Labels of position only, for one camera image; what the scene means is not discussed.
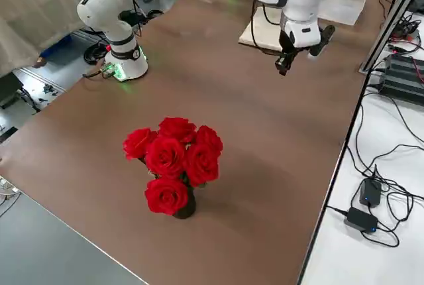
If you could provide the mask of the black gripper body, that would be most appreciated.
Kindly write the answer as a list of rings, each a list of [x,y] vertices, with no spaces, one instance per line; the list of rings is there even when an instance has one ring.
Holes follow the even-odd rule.
[[[284,30],[280,31],[279,43],[282,48],[282,56],[289,58],[296,57],[298,50]]]

